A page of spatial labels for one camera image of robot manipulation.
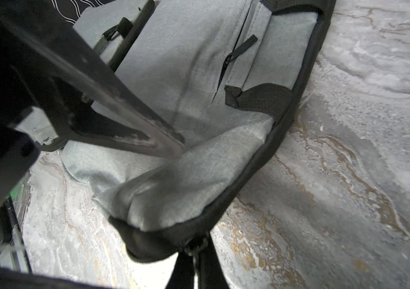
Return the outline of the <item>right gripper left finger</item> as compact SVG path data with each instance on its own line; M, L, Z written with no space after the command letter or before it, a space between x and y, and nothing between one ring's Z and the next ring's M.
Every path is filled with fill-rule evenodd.
M181 252L178 254L173 272L166 289L194 289L195 268L194 258Z

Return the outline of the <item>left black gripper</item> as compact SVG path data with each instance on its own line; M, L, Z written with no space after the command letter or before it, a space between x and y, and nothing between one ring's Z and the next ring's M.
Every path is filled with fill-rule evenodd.
M34 104L58 130L67 127L62 94L54 80L68 80L68 27L43 1L0 1L0 204L38 150L11 128Z

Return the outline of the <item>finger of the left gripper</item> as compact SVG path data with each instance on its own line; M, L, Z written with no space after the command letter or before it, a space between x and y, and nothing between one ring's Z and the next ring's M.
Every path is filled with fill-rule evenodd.
M27 93L13 121L33 105L68 140L176 157L183 137L139 100L51 7L0 7L0 43Z

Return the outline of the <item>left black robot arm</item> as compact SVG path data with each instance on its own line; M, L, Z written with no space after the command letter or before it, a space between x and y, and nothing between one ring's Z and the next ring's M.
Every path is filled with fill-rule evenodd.
M137 18L120 30L124 40L105 63L105 40L92 48L49 4L0 1L0 255L20 248L10 192L40 152L72 140L155 157L181 154L183 137L115 76L154 7L135 4ZM12 265L0 269L0 289L80 288Z

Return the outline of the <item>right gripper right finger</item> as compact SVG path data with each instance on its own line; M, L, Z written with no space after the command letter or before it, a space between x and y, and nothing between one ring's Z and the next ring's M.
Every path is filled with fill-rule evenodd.
M199 289L229 289L211 236L195 256Z

